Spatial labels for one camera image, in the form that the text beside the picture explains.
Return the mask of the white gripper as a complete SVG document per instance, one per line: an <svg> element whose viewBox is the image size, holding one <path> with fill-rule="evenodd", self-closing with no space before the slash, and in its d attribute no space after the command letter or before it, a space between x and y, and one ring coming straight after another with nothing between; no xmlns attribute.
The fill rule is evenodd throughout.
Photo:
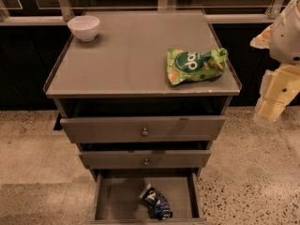
<svg viewBox="0 0 300 225"><path fill-rule="evenodd" d="M268 49L270 46L271 25L250 41L250 46ZM254 110L253 120L259 124L273 123L285 110L282 103L268 101L292 101L300 92L300 66L281 64L275 71L267 70L264 77L263 98L259 99Z"/></svg>

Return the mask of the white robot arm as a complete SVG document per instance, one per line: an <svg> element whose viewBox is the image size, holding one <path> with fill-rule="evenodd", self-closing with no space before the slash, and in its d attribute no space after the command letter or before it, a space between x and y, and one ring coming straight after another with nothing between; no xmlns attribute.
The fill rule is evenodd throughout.
<svg viewBox="0 0 300 225"><path fill-rule="evenodd" d="M250 46L268 49L280 63L279 68L267 69L262 76L254 120L266 125L277 121L300 93L300 0L291 0L275 21L251 40Z"/></svg>

